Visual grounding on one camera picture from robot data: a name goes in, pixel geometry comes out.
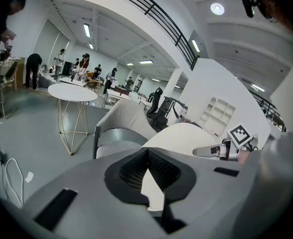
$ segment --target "ceiling light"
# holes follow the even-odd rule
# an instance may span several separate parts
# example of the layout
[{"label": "ceiling light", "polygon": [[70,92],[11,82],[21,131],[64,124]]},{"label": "ceiling light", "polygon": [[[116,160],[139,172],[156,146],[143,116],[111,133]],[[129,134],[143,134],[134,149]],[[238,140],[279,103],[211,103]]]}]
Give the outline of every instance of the ceiling light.
[{"label": "ceiling light", "polygon": [[259,89],[260,91],[265,92],[265,90],[263,90],[262,88],[260,88],[260,87],[258,87],[258,86],[256,86],[256,85],[254,85],[254,84],[252,84],[252,87],[253,87],[253,88],[257,88],[257,89]]},{"label": "ceiling light", "polygon": [[83,26],[84,26],[84,28],[85,28],[86,35],[87,35],[88,37],[90,37],[90,29],[89,29],[89,25],[88,25],[88,24],[84,24]]},{"label": "ceiling light", "polygon": [[153,64],[152,60],[140,61],[140,64]]},{"label": "ceiling light", "polygon": [[196,41],[192,41],[194,48],[196,49],[197,52],[200,52],[200,49],[198,48]]},{"label": "ceiling light", "polygon": [[216,15],[222,15],[224,13],[224,7],[219,3],[214,3],[211,5],[211,11]]}]

